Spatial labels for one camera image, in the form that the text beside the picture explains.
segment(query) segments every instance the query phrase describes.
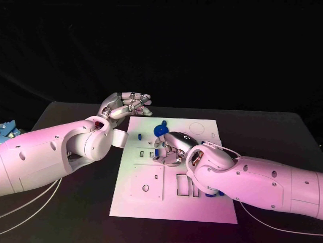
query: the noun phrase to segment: blue object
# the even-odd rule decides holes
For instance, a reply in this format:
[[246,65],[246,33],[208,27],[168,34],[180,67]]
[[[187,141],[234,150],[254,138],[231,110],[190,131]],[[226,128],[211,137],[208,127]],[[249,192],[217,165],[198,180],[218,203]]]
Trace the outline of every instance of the blue object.
[[157,125],[154,127],[154,135],[155,137],[159,137],[161,135],[164,135],[168,132],[168,128],[167,128],[167,121],[162,120],[161,125]]
[[204,196],[207,196],[207,197],[214,197],[214,196],[216,196],[216,194],[213,194],[213,195],[204,194]]
[[13,133],[14,136],[20,135],[18,130],[15,129],[15,121],[11,120],[8,123],[0,125],[0,143],[4,143],[10,138],[7,137],[8,133]]

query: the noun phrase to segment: circular hole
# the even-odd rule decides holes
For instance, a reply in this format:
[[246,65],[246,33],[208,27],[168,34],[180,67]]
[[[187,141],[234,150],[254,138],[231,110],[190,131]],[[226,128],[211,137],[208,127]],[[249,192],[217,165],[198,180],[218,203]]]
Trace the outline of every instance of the circular hole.
[[141,187],[141,189],[142,189],[142,191],[148,191],[148,185],[144,185],[144,186]]

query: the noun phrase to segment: white robotic arm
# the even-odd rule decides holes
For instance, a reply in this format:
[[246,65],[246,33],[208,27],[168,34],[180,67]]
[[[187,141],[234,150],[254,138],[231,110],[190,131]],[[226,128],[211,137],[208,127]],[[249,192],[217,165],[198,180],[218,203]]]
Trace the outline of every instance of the white robotic arm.
[[149,96],[113,93],[98,114],[8,139],[0,145],[0,196],[37,188],[106,155],[110,145],[123,147],[126,133],[113,129],[123,116],[151,115]]
[[167,157],[152,160],[168,166],[180,164],[174,157],[182,161],[187,176],[206,194],[220,190],[233,200],[257,208],[323,220],[323,173],[234,152],[231,159],[221,150],[226,148],[208,142],[198,145],[182,133],[164,134],[155,145],[159,141],[165,142]]

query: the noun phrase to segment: table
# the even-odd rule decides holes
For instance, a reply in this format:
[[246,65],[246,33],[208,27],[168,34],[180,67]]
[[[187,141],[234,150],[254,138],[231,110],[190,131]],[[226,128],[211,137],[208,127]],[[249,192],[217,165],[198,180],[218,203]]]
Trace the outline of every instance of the table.
[[[33,130],[73,122],[96,114],[98,104],[53,102]],[[299,116],[283,112],[151,107],[154,117],[214,119],[223,146],[239,154],[323,172],[323,153]],[[128,119],[118,129],[126,130]],[[51,201],[37,215],[0,235],[2,242],[323,242],[257,223],[234,201],[237,225],[174,220],[109,217],[122,149],[110,147],[100,161],[63,178]],[[0,214],[31,200],[47,186],[0,197]],[[38,209],[50,192],[25,208],[0,219],[0,231]],[[323,234],[323,221],[302,215],[246,206],[270,226]]]

